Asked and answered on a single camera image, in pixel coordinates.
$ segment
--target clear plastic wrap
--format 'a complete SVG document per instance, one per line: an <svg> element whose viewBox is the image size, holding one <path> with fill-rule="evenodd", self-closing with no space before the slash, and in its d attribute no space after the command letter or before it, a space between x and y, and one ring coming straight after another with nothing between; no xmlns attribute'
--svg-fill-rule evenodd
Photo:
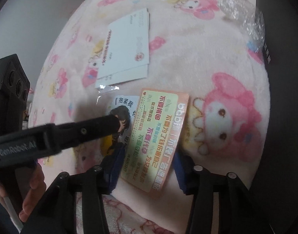
<svg viewBox="0 0 298 234"><path fill-rule="evenodd" d="M119 90L119 89L120 88L118 86L100 85L100 87L98 88L98 97L97 97L96 104L98 104L98 101L102 95L110 93L114 90Z"/></svg>
<svg viewBox="0 0 298 234"><path fill-rule="evenodd" d="M218 5L226 16L239 22L241 29L248 33L255 52L261 50L265 40L262 12L248 0L221 0Z"/></svg>

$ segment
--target white envelope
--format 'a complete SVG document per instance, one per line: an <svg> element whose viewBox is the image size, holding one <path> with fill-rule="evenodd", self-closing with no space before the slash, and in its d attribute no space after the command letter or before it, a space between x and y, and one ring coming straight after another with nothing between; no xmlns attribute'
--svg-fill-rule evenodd
<svg viewBox="0 0 298 234"><path fill-rule="evenodd" d="M114 85L146 77L148 77L148 64L97 79L95 87L100 88L100 85Z"/></svg>
<svg viewBox="0 0 298 234"><path fill-rule="evenodd" d="M98 79L149 64L148 21L144 8L109 24Z"/></svg>

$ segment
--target card with chinese text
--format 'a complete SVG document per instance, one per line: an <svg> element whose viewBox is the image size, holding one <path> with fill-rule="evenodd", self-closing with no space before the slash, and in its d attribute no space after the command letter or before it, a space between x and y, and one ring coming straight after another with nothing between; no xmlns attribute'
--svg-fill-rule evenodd
<svg viewBox="0 0 298 234"><path fill-rule="evenodd" d="M107 107L106 114L112 114L120 120L120 129L117 134L112 134L101 139L100 149L103 156L111 155L115 145L120 142L127 148L132 126L136 116L139 96L118 95Z"/></svg>
<svg viewBox="0 0 298 234"><path fill-rule="evenodd" d="M188 100L184 93L142 89L121 177L152 197L172 163Z"/></svg>

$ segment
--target bubble wrap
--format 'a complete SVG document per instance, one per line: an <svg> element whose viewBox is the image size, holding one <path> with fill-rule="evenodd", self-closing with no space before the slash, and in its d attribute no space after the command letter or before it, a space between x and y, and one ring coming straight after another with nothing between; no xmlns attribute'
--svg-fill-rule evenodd
<svg viewBox="0 0 298 234"><path fill-rule="evenodd" d="M221 0L218 6L226 16L240 23L241 29L248 33L255 52L261 50L265 40L262 12L248 0Z"/></svg>

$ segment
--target yellow card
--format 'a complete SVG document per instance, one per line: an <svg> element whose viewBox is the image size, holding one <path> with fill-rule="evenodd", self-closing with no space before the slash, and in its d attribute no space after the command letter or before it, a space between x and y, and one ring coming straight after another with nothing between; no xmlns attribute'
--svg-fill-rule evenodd
<svg viewBox="0 0 298 234"><path fill-rule="evenodd" d="M189 95L142 89L121 177L157 197L179 140Z"/></svg>

